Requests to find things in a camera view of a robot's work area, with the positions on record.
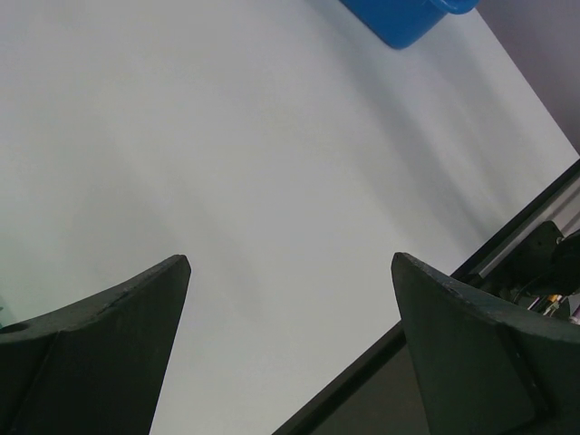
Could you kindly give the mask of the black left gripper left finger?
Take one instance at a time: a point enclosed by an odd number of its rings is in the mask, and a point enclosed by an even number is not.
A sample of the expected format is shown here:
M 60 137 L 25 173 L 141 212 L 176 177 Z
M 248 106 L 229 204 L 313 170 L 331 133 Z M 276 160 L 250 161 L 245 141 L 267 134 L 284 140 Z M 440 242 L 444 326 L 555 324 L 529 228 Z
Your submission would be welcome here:
M 147 434 L 185 304 L 183 255 L 1 330 L 4 434 Z

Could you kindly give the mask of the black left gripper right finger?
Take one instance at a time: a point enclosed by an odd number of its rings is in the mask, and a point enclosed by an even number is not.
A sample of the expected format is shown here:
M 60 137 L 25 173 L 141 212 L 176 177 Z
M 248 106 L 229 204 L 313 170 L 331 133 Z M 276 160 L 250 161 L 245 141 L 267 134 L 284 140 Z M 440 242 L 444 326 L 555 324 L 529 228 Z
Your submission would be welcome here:
M 397 253 L 391 275 L 430 432 L 576 434 L 579 328 Z

